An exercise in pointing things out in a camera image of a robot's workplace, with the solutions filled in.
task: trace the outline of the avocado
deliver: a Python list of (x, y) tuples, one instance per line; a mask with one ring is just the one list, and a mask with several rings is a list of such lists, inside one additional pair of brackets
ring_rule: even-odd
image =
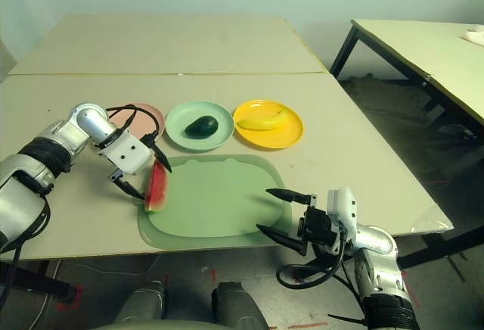
[(185, 128), (185, 135), (190, 139), (206, 139), (217, 132), (219, 122), (212, 116), (203, 116)]

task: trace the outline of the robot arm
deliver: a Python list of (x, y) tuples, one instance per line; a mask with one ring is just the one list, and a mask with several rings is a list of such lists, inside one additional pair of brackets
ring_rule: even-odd
[(157, 132), (138, 140), (127, 130), (136, 112), (142, 109), (132, 105), (114, 109), (133, 110), (122, 128), (109, 121), (102, 107), (80, 104), (65, 121), (53, 123), (0, 163), (0, 253), (16, 248), (38, 234), (39, 228), (43, 229), (41, 225), (46, 224), (50, 214), (45, 196), (53, 189), (55, 179), (70, 171), (89, 142), (117, 167), (110, 180), (137, 198), (143, 199), (143, 195), (121, 178), (124, 173), (136, 173), (150, 161), (150, 148), (171, 171), (165, 155), (154, 144)]
[[(269, 238), (302, 255), (306, 255), (308, 243), (315, 250), (316, 259), (309, 265), (287, 265), (278, 270), (276, 277), (283, 286), (304, 289), (320, 285), (334, 275), (345, 254), (355, 258), (358, 300), (365, 315), (362, 323), (369, 329), (419, 329), (396, 262), (398, 250), (395, 240), (380, 228), (357, 223), (356, 200), (349, 188), (328, 192), (326, 212), (316, 208), (317, 198), (314, 194), (301, 195), (291, 190), (273, 188), (267, 192), (282, 200), (308, 206), (304, 217), (299, 220), (299, 239), (258, 225)], [(299, 279), (317, 272), (325, 274), (312, 282), (290, 284), (281, 275), (282, 270), (286, 269), (305, 270), (306, 273)]]

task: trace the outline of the yellow plate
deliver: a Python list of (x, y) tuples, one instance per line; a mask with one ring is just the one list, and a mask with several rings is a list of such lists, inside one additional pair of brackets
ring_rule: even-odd
[[(276, 129), (256, 131), (240, 127), (237, 122), (243, 119), (271, 118), (282, 109), (288, 112), (286, 123)], [(246, 101), (234, 112), (235, 129), (247, 141), (266, 148), (286, 148), (295, 145), (304, 134), (304, 124), (295, 111), (276, 101), (263, 99)]]

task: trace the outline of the pink plate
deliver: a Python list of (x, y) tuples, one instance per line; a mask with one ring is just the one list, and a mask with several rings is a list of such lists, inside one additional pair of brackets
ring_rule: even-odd
[[(163, 116), (163, 113), (158, 108), (155, 108), (152, 105), (145, 104), (145, 103), (130, 103), (135, 105), (136, 107), (140, 107), (143, 109), (146, 109), (148, 112), (152, 113), (160, 123), (160, 133), (157, 136), (160, 137), (160, 135), (163, 133), (163, 130), (165, 129), (165, 116)], [(116, 124), (118, 127), (123, 126), (124, 122), (131, 116), (133, 111), (131, 110), (124, 110), (120, 111), (116, 116), (113, 118), (110, 118), (110, 121)], [(140, 139), (147, 133), (151, 133), (155, 130), (156, 126), (154, 124), (154, 121), (148, 116), (147, 114), (143, 112), (137, 112), (135, 119), (132, 121), (131, 125), (129, 126), (129, 131), (131, 134), (133, 134), (134, 137), (137, 139)]]

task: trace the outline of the plate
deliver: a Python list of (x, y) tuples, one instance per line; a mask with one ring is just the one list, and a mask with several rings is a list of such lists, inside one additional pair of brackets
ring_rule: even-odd
[(282, 232), (293, 226), (291, 206), (265, 192), (284, 188), (278, 171), (252, 154), (171, 157), (164, 207), (139, 202), (138, 227), (150, 246), (164, 250), (270, 245), (256, 223)]
[[(185, 128), (203, 116), (212, 116), (219, 122), (217, 131), (206, 139), (191, 139)], [(208, 151), (223, 145), (234, 133), (234, 119), (223, 107), (211, 101), (188, 101), (169, 112), (166, 133), (176, 143), (193, 151)]]
[[(257, 131), (240, 127), (242, 119), (271, 118), (283, 109), (287, 110), (287, 121), (277, 129)], [(288, 106), (276, 101), (258, 99), (246, 101), (234, 112), (235, 129), (247, 141), (265, 148), (286, 148), (295, 145), (304, 134), (304, 123)]]
[[(136, 107), (143, 108), (153, 114), (155, 118), (157, 118), (158, 122), (160, 123), (160, 133), (158, 133), (158, 137), (163, 133), (163, 130), (165, 129), (165, 116), (163, 116), (163, 113), (161, 111), (149, 104), (145, 103), (127, 103), (127, 104), (133, 104)], [(118, 128), (122, 127), (124, 122), (131, 116), (133, 111), (131, 110), (124, 110), (120, 111), (116, 116), (113, 118), (110, 118), (109, 121), (116, 124)], [(154, 124), (154, 121), (148, 116), (147, 114), (143, 112), (136, 112), (135, 119), (132, 121), (131, 125), (129, 126), (129, 131), (131, 134), (133, 134), (134, 137), (137, 139), (140, 139), (147, 133), (151, 133), (155, 130), (156, 126)]]

